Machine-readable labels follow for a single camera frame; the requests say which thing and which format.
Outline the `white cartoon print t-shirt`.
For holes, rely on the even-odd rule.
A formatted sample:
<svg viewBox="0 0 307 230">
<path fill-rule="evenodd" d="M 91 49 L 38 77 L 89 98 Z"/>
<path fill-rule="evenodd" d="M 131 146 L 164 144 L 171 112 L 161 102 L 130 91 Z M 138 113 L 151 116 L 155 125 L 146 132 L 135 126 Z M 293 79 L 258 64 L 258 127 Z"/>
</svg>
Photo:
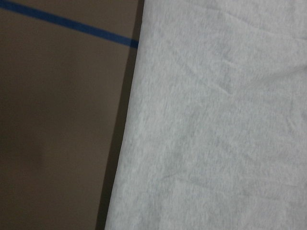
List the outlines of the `white cartoon print t-shirt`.
<svg viewBox="0 0 307 230">
<path fill-rule="evenodd" d="M 306 1 L 145 1 L 105 228 L 306 227 Z"/>
</svg>

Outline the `blue floor tape strip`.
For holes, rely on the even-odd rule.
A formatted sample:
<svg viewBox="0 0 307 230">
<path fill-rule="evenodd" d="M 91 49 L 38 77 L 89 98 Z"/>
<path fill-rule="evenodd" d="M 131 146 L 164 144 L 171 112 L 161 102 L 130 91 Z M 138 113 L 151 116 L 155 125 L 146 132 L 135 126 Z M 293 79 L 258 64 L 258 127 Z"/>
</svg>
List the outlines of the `blue floor tape strip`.
<svg viewBox="0 0 307 230">
<path fill-rule="evenodd" d="M 42 20 L 48 23 L 56 24 L 68 29 L 72 29 L 84 34 L 92 35 L 95 37 L 99 37 L 114 43 L 118 43 L 121 45 L 125 45 L 131 48 L 138 48 L 139 41 L 125 37 L 116 33 L 112 33 L 110 31 L 100 29 L 97 27 L 93 27 L 78 21 L 74 21 L 68 18 L 64 18 L 58 15 L 54 15 L 42 10 L 38 10 L 32 7 L 28 7 L 19 3 L 15 3 L 8 0 L 2 0 L 0 2 L 0 7 L 4 10 L 8 10 L 14 13 L 19 13 L 24 16 L 28 16 L 31 18 L 35 18 L 38 20 Z"/>
</svg>

